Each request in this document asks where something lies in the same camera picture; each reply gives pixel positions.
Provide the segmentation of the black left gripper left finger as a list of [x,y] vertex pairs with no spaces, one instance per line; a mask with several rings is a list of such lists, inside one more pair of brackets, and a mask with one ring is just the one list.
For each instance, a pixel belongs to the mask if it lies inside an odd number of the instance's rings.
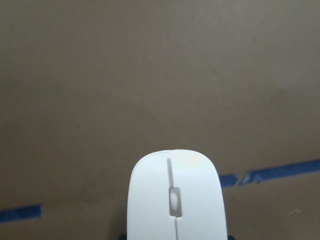
[[118,237],[118,240],[127,240],[127,235],[126,235],[126,234],[121,234],[121,235]]

